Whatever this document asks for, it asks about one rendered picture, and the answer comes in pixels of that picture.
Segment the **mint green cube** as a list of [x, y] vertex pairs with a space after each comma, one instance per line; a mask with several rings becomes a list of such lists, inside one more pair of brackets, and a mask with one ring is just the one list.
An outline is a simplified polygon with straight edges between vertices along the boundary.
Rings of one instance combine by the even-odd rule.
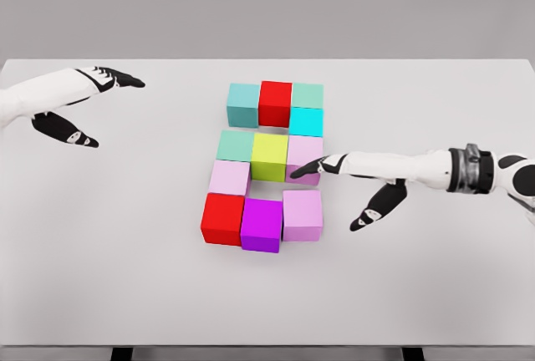
[[293, 83], [291, 105], [306, 109], [324, 107], [324, 86], [322, 84]]
[[250, 162], [253, 141], [253, 132], [223, 130], [219, 139], [216, 159]]

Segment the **magenta cube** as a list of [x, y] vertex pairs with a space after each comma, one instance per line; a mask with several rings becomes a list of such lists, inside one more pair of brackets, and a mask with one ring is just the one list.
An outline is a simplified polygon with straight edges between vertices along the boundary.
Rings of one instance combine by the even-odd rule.
[[283, 203], [246, 198], [240, 230], [243, 250], [279, 253], [283, 228]]

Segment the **red cube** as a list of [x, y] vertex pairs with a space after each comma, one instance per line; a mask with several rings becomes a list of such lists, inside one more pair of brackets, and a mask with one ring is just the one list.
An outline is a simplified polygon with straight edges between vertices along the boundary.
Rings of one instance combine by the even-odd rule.
[[258, 123], [267, 127], [289, 127], [292, 87], [289, 82], [262, 81]]
[[244, 196], [208, 193], [201, 219], [204, 241], [240, 247], [244, 203]]

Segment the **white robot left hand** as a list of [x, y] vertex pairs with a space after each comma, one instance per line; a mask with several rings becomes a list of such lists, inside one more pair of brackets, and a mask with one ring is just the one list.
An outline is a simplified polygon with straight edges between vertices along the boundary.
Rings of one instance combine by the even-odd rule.
[[108, 67], [64, 69], [30, 81], [20, 99], [30, 106], [36, 131], [65, 144], [97, 148], [99, 142], [72, 122], [55, 113], [63, 106], [84, 102], [114, 88], [144, 88], [145, 82]]

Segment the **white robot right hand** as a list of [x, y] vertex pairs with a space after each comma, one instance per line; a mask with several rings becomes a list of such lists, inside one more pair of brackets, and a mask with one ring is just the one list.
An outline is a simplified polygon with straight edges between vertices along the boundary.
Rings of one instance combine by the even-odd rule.
[[325, 155], [297, 168], [290, 174], [296, 180], [317, 173], [350, 175], [357, 178], [382, 180], [385, 184], [371, 197], [349, 229], [358, 231], [391, 213], [406, 197], [406, 182], [410, 177], [408, 159], [401, 155], [349, 152]]

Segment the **pink cube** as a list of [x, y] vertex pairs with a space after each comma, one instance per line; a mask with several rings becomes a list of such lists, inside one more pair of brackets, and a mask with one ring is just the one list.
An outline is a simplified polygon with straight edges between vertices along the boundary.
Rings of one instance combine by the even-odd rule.
[[250, 164], [233, 160], [215, 160], [208, 187], [209, 193], [247, 196], [250, 187]]
[[320, 181], [319, 173], [304, 175], [297, 179], [292, 179], [290, 175], [310, 161], [321, 158], [323, 149], [322, 137], [290, 135], [288, 137], [285, 181], [287, 183], [316, 186]]
[[324, 227], [320, 191], [291, 190], [283, 192], [283, 240], [317, 242]]

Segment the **teal blue cube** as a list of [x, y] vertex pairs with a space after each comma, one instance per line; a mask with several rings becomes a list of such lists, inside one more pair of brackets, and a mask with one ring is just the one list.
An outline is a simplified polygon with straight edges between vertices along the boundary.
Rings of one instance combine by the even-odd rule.
[[227, 120], [231, 127], [256, 129], [259, 126], [259, 84], [231, 83], [227, 96]]

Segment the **cyan cube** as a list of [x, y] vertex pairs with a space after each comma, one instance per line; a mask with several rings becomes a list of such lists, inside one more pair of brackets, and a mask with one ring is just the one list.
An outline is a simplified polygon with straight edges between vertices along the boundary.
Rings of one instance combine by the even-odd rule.
[[292, 107], [288, 133], [301, 136], [324, 136], [324, 111], [322, 109]]

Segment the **yellow-green cube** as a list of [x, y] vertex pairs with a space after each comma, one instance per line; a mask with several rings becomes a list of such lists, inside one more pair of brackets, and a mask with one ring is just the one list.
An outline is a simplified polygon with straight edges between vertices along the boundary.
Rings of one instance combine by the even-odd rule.
[[287, 135], [255, 133], [251, 157], [252, 179], [284, 182], [287, 154]]

